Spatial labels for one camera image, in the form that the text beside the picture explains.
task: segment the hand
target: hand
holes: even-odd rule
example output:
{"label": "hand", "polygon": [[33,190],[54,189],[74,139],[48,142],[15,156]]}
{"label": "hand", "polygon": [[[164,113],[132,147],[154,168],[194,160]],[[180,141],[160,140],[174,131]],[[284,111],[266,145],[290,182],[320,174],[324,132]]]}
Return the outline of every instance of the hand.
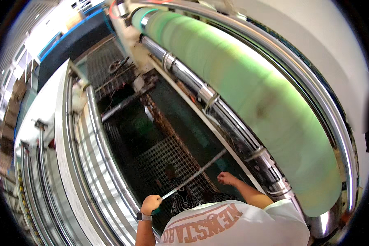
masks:
{"label": "hand", "polygon": [[144,202],[142,203],[141,213],[146,215],[151,215],[152,211],[157,209],[161,204],[159,195],[150,195],[143,201]]}
{"label": "hand", "polygon": [[221,172],[217,176],[217,181],[219,181],[220,184],[224,185],[232,185],[235,186],[239,179],[237,179],[234,175],[230,174],[229,172]]}

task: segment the dark hair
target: dark hair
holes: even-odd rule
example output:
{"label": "dark hair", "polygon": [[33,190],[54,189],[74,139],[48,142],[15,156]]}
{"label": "dark hair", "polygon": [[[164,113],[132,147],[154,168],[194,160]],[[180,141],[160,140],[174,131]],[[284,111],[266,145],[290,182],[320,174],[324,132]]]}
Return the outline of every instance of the dark hair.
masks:
{"label": "dark hair", "polygon": [[172,165],[172,164],[168,164],[166,167],[165,167],[165,170],[166,171],[172,171],[172,172],[175,172],[175,167]]}

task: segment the cardboard box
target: cardboard box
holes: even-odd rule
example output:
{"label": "cardboard box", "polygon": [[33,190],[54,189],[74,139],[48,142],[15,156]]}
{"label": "cardboard box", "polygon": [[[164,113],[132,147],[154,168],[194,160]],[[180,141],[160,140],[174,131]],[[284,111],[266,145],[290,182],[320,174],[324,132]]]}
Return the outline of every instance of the cardboard box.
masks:
{"label": "cardboard box", "polygon": [[68,16],[68,19],[66,20],[67,29],[70,30],[76,24],[78,24],[82,19],[83,19],[82,14],[76,9],[74,9],[73,12]]}
{"label": "cardboard box", "polygon": [[14,114],[11,111],[6,111],[4,115],[4,124],[9,125],[12,128],[15,128],[16,121],[18,120],[18,115]]}
{"label": "cardboard box", "polygon": [[20,108],[20,102],[18,102],[18,100],[13,97],[14,93],[11,95],[10,100],[8,101],[7,104],[7,111],[12,112],[15,115],[19,114],[19,108]]}
{"label": "cardboard box", "polygon": [[8,156],[14,155],[14,141],[2,137],[0,139],[0,151]]}
{"label": "cardboard box", "polygon": [[13,86],[13,92],[11,94],[11,98],[14,98],[15,101],[22,101],[25,93],[26,93],[27,87],[25,84],[25,74],[22,75],[20,79],[15,81]]}
{"label": "cardboard box", "polygon": [[14,140],[14,129],[6,124],[1,124],[0,139],[3,137],[13,141]]}

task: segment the wire mesh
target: wire mesh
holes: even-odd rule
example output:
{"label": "wire mesh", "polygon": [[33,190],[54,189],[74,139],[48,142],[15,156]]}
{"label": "wire mesh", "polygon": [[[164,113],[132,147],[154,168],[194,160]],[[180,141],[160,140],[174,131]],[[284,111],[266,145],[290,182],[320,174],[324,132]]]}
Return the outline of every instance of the wire mesh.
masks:
{"label": "wire mesh", "polygon": [[89,83],[96,90],[96,100],[100,101],[113,91],[122,88],[125,83],[135,80],[134,66],[124,65],[115,73],[108,71],[112,62],[123,59],[123,55],[115,45],[115,40],[109,40],[87,57],[87,74]]}
{"label": "wire mesh", "polygon": [[[169,136],[160,141],[139,155],[136,162],[139,163],[139,171],[144,179],[150,180],[150,182],[160,181],[162,184],[161,191],[156,190],[156,192],[163,192],[164,194],[170,191],[169,180],[164,173],[168,164],[175,167],[177,176],[182,180],[188,179],[200,169],[194,158],[182,149],[175,136]],[[187,186],[200,201],[203,201],[204,191],[214,192],[211,184],[202,175],[197,176]]]}

